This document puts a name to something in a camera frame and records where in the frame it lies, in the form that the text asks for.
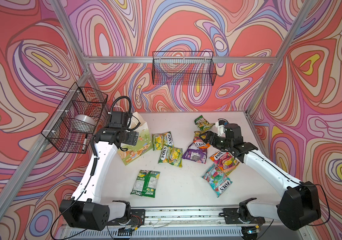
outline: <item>black wire basket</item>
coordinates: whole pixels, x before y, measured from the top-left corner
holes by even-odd
[[[77,86],[71,101],[58,121],[51,129],[43,130],[43,136],[59,152],[86,153],[90,138],[95,132],[107,103],[107,97],[107,94],[94,88]]]
[[[154,51],[154,85],[211,85],[216,78],[212,51]]]

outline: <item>white table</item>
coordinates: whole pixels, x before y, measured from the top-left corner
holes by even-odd
[[[244,141],[258,147],[243,112],[141,113],[148,123],[150,133],[171,131],[175,147],[183,148],[183,152],[192,143],[193,132],[199,130],[193,121],[200,115],[212,123],[218,118],[225,118],[230,123],[238,124]],[[233,183],[217,197],[210,184],[202,179],[202,175],[213,163],[208,157],[217,151],[211,146],[208,148],[206,164],[183,160],[182,168],[167,163],[158,164],[160,150],[149,150],[127,166],[116,155],[105,179],[101,204],[125,200],[132,207],[214,206],[235,205],[250,197],[280,201],[274,188],[256,171],[242,163],[229,175]],[[160,171],[155,198],[130,194],[139,170]]]

